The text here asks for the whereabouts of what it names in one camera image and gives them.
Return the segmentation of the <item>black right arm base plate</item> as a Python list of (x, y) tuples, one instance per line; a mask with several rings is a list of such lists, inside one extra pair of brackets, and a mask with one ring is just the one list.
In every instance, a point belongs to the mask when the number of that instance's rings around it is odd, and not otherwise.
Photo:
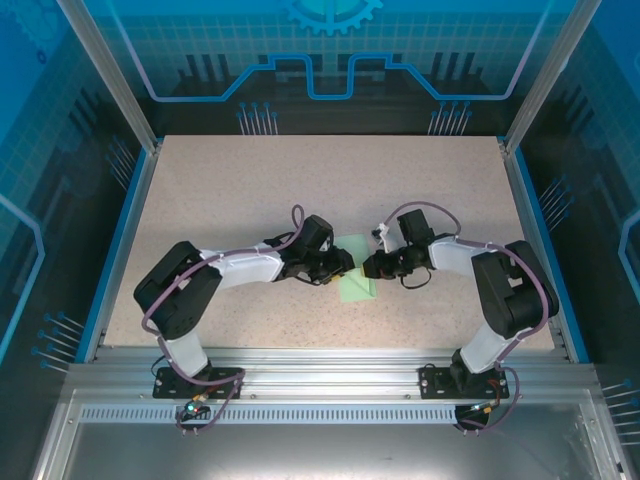
[(490, 369), (480, 374), (456, 373), (452, 367), (428, 363), (417, 371), (423, 400), (508, 399), (509, 386), (504, 372)]

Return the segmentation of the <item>light green paper sheet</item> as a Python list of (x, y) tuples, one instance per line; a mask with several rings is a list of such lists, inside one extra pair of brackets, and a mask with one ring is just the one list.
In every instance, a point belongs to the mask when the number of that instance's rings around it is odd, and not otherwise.
[(352, 256), (355, 265), (338, 282), (341, 301), (349, 303), (376, 298), (375, 281), (362, 273), (364, 261), (371, 254), (368, 239), (363, 234), (345, 235), (337, 237), (334, 245), (346, 250)]

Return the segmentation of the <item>aluminium side rail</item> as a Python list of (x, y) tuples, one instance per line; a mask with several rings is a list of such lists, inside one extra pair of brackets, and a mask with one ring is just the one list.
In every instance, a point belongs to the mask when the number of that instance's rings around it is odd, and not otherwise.
[(75, 363), (92, 362), (103, 342), (159, 155), (159, 151), (140, 153), (76, 350)]
[(549, 320), (550, 329), (561, 334), (564, 350), (571, 362), (590, 363), (591, 358), (580, 331), (524, 156), (519, 148), (514, 153), (509, 152), (503, 137), (499, 137), (498, 141), (525, 239), (532, 245), (559, 300), (559, 311)]

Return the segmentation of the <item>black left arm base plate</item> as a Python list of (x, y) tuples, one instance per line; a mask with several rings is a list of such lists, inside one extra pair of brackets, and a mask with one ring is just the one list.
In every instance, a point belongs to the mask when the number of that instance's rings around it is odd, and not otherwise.
[[(206, 367), (196, 378), (205, 382), (213, 382), (241, 373), (243, 373), (241, 368)], [(233, 381), (216, 386), (194, 384), (179, 376), (173, 368), (162, 367), (156, 372), (152, 396), (155, 399), (191, 399), (197, 395), (208, 393), (209, 399), (218, 400), (226, 398), (233, 387)]]

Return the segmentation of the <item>aluminium corner post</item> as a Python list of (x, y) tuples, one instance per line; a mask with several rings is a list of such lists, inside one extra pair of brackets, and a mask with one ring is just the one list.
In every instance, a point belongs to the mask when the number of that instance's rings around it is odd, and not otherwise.
[(560, 74), (566, 68), (602, 0), (576, 0), (531, 89), (502, 140), (503, 158), (514, 157)]
[(156, 135), (134, 93), (82, 0), (56, 0), (67, 21), (115, 100), (141, 147), (151, 155), (158, 152)]

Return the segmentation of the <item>grey metal tray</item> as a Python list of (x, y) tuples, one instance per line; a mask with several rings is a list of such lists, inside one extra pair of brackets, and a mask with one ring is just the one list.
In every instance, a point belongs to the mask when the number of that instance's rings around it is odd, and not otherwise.
[(229, 423), (53, 425), (31, 480), (640, 480), (589, 406), (524, 406), (499, 427)]

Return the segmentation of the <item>aluminium mounting rail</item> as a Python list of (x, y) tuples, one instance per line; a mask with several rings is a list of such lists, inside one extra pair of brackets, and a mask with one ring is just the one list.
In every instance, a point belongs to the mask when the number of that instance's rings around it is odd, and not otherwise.
[[(245, 370), (244, 403), (415, 403), (417, 371), (447, 366), (447, 349), (209, 348), (216, 367)], [(62, 397), (85, 403), (150, 402), (151, 347), (103, 347), (95, 361), (69, 368)], [(560, 349), (516, 350), (505, 361), (519, 376), (526, 404), (574, 404), (600, 397), (591, 364), (572, 363)]]

